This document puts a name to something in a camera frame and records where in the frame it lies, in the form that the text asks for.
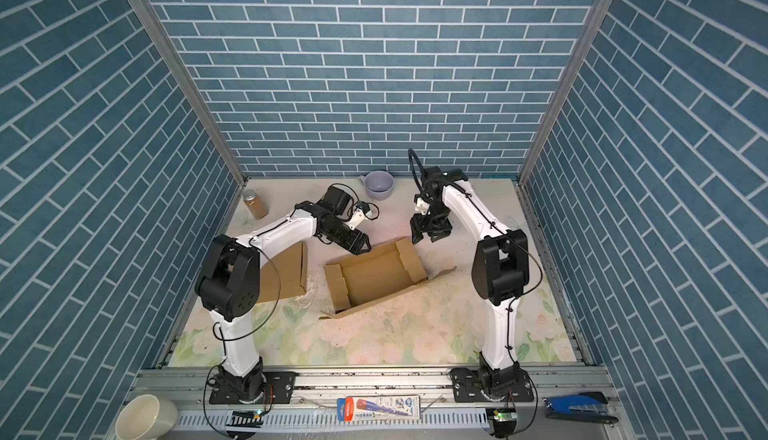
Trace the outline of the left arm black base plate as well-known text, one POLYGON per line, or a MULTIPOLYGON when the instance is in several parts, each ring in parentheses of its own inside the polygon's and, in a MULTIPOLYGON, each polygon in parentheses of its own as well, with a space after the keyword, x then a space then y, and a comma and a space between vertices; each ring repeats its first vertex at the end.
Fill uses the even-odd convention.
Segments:
POLYGON ((246 377, 236 377, 218 368, 206 381, 213 405, 283 405, 292 399, 296 373, 291 371, 257 371, 246 377))

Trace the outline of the brown cardboard box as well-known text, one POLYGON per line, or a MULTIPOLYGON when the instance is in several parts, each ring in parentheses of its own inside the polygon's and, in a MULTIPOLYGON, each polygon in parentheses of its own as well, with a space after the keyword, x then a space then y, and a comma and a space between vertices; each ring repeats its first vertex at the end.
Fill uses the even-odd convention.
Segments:
POLYGON ((260 271, 257 303, 300 297, 307 293, 308 250, 299 242, 267 261, 260 271))
POLYGON ((410 239, 374 246, 361 255, 347 255, 324 266, 332 310, 321 320, 341 319, 421 288, 453 273, 456 266, 430 276, 410 239))

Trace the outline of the aluminium corner post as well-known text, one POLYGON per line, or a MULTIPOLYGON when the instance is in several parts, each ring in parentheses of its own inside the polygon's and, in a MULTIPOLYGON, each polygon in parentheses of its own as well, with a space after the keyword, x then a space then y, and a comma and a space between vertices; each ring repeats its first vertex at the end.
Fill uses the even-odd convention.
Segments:
POLYGON ((185 99, 195 112, 199 123, 208 134, 220 157, 228 167, 237 184, 242 187, 247 182, 247 175, 240 167, 234 153, 227 144, 210 109, 189 74, 182 58, 166 32, 150 0, 127 0, 152 44, 175 78, 185 99))
POLYGON ((531 144, 519 173, 518 184, 520 186, 528 183, 533 175, 535 165, 557 123, 558 116, 562 112, 567 96, 573 87, 579 70, 589 53, 590 47, 598 34, 612 1, 613 0, 595 0, 594 5, 590 8, 588 15, 585 18, 582 31, 574 44, 573 52, 563 70, 547 110, 542 116, 542 121, 533 138, 533 143, 531 144))

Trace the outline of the aluminium front rail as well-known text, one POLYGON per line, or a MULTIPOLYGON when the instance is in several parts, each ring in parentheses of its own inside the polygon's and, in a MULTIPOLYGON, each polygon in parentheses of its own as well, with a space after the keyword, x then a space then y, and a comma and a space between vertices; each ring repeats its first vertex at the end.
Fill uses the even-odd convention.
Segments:
POLYGON ((581 364, 530 365, 532 402, 456 403, 449 372, 467 366, 427 367, 271 367, 266 372, 291 371, 297 377, 291 402, 283 405, 213 405, 208 401, 208 368, 165 368, 139 372, 127 398, 153 394, 173 402, 179 420, 172 438, 236 439, 323 436, 387 438, 417 432, 464 431, 490 438, 498 411, 508 408, 518 420, 516 438, 632 439, 634 433, 607 370, 581 364), (579 423, 546 417, 544 399, 599 391, 608 399, 615 425, 579 423), (419 420, 340 422, 337 400, 347 396, 418 396, 419 420))

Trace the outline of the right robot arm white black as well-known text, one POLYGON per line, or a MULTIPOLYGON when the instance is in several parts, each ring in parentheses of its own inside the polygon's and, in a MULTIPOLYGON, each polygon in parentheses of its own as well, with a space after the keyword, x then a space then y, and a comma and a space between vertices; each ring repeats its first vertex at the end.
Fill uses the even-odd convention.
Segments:
POLYGON ((527 236, 500 221, 461 170, 426 168, 415 156, 409 160, 418 189, 410 219, 411 240, 417 244, 425 237, 432 242, 448 237, 451 216, 476 240, 471 279, 488 312, 478 375, 488 390, 516 382, 520 366, 514 348, 514 313, 530 281, 527 236))

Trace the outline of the blue red white packet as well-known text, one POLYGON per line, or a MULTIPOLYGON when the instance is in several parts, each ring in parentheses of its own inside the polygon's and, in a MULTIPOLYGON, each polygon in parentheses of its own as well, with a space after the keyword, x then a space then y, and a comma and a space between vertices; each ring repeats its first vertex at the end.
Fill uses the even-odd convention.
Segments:
POLYGON ((419 420, 421 404, 418 396, 347 396, 337 400, 336 415, 340 422, 419 420))

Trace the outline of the blue black stapler tool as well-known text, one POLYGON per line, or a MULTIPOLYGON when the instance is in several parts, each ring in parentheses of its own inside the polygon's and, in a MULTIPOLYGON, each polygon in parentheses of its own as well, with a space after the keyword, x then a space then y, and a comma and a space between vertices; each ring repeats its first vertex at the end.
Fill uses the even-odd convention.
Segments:
POLYGON ((608 399, 599 391, 549 397, 544 399, 546 417, 556 420, 615 425, 616 416, 607 409, 608 399))

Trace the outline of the white ceramic bowl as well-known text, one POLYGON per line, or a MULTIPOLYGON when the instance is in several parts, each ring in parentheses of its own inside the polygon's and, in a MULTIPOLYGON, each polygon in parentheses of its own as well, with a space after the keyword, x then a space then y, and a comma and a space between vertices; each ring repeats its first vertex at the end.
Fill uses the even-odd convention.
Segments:
POLYGON ((153 394, 140 395, 120 412, 115 434, 122 440, 158 439, 171 431, 179 420, 179 410, 168 399, 153 394))

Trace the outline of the glass spice jar silver lid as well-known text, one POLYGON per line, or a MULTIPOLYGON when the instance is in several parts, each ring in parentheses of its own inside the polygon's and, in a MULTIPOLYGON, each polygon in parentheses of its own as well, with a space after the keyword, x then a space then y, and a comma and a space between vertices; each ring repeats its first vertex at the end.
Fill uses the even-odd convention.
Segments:
POLYGON ((247 210, 255 219, 262 219, 269 214, 269 209, 254 189, 245 189, 242 200, 247 210))

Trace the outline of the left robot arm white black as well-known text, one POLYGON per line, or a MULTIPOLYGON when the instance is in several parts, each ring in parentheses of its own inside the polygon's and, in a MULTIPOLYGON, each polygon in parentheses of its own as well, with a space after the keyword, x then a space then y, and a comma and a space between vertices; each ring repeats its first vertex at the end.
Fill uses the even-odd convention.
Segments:
POLYGON ((273 266, 278 254, 313 237, 353 255, 367 253, 371 243, 360 225, 378 214, 376 206, 333 184, 318 201, 300 202, 288 215, 261 229, 212 240, 195 292, 214 321, 215 338, 224 346, 222 374, 246 380, 261 373, 261 356, 251 340, 257 329, 250 323, 250 312, 260 296, 261 268, 273 266))

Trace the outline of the aluminium corner post right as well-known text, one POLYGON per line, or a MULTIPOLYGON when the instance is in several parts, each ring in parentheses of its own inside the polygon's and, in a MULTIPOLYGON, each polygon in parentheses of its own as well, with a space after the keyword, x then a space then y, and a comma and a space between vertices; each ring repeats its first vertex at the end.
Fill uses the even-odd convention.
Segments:
POLYGON ((567 96, 573 87, 579 70, 589 53, 590 47, 598 34, 612 1, 613 0, 595 0, 594 5, 590 8, 588 15, 585 18, 582 31, 574 44, 573 52, 563 70, 547 110, 542 116, 542 121, 533 138, 533 143, 531 144, 519 173, 518 184, 520 186, 528 183, 533 175, 535 165, 557 123, 558 116, 562 112, 567 96))

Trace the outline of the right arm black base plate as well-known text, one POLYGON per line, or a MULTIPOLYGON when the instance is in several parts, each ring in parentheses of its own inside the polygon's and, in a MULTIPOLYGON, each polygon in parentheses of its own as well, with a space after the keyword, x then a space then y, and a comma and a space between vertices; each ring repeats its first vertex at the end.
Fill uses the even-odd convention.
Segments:
POLYGON ((519 366, 491 370, 453 368, 449 372, 456 403, 532 402, 533 387, 519 366))

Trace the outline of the lavender ceramic mug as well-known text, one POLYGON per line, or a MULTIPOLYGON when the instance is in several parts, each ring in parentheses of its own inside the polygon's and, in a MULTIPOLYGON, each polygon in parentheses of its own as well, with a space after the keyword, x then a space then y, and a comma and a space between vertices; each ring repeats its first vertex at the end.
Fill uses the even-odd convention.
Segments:
POLYGON ((395 187, 395 178, 387 171, 377 170, 359 176, 366 195, 374 201, 388 199, 395 187))

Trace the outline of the aluminium corner post left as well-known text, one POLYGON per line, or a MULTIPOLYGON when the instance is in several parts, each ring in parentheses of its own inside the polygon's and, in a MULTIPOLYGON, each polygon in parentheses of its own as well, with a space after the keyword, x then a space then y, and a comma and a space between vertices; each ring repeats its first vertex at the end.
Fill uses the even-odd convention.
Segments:
POLYGON ((242 187, 247 182, 247 175, 240 167, 234 153, 227 144, 210 109, 189 74, 182 58, 166 32, 150 0, 127 0, 152 44, 175 78, 185 99, 195 112, 199 123, 208 134, 220 157, 228 167, 237 184, 242 187))

